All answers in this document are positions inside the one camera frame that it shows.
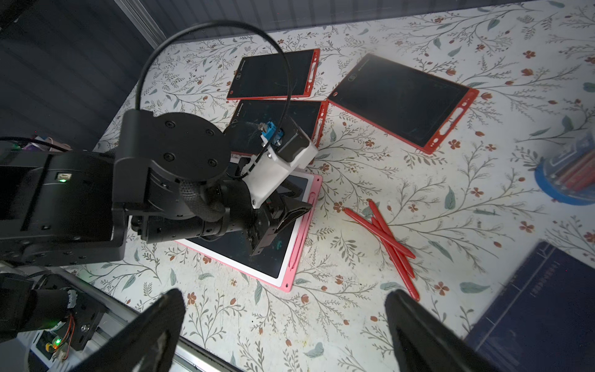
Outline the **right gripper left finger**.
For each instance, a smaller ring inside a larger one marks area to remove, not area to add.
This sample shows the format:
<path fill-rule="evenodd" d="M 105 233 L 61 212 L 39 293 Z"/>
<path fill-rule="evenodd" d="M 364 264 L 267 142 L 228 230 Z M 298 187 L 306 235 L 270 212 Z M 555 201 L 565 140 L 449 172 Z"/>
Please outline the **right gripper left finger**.
<path fill-rule="evenodd" d="M 169 371 L 185 315 L 181 291 L 171 289 L 74 371 Z"/>

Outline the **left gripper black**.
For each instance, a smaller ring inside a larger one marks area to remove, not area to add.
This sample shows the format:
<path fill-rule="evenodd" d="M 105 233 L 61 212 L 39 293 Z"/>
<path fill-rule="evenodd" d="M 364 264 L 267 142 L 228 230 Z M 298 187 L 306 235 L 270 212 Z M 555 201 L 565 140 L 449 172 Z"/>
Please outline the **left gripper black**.
<path fill-rule="evenodd" d="M 259 209 L 254 209 L 248 187 L 242 181 L 217 181 L 210 187 L 183 181 L 179 200 L 193 216 L 188 219 L 141 216 L 139 236 L 147 243 L 161 243 L 190 238 L 212 241 L 242 232 L 249 240 L 250 255 L 257 256 L 285 227 L 311 211 L 312 205 L 295 199 L 297 196 L 298 186 L 283 181 Z"/>

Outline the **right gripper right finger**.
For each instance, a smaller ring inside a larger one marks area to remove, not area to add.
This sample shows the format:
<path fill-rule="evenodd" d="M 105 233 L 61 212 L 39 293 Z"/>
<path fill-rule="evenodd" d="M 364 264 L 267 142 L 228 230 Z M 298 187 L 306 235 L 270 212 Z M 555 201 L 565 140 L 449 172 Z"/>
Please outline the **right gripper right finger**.
<path fill-rule="evenodd" d="M 392 291 L 385 310 L 401 371 L 496 370 L 404 291 Z"/>

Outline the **pink stylus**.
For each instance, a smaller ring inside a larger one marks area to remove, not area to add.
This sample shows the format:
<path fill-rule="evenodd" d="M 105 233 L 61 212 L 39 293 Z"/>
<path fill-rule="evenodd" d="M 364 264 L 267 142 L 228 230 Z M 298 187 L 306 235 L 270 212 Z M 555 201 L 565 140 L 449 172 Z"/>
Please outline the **pink stylus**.
<path fill-rule="evenodd" d="M 321 187 L 322 178 L 319 176 L 314 176 L 311 191 L 308 195 L 308 203 L 311 204 L 311 210 L 304 216 L 304 218 L 302 219 L 302 223 L 300 224 L 300 229 L 298 231 L 296 239 L 296 245 L 294 246 L 294 251 L 292 252 L 290 264 L 288 267 L 288 276 L 289 274 L 294 275 L 294 273 L 297 271 L 299 260 L 302 255 L 303 248 L 305 246 L 305 240 L 308 235 L 309 226 L 311 225 L 311 221 L 315 213 L 315 208 L 318 202 Z"/>

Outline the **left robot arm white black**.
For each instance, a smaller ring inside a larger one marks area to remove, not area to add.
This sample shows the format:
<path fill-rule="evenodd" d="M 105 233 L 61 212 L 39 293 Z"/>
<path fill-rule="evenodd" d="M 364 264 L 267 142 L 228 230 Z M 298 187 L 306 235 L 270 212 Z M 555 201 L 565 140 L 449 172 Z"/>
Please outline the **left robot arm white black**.
<path fill-rule="evenodd" d="M 242 233 L 259 254 L 311 210 L 282 181 L 264 201 L 227 175 L 231 151 L 187 113 L 124 116 L 112 153 L 1 153 L 1 258 L 15 266 L 121 260 L 129 230 L 147 243 Z"/>

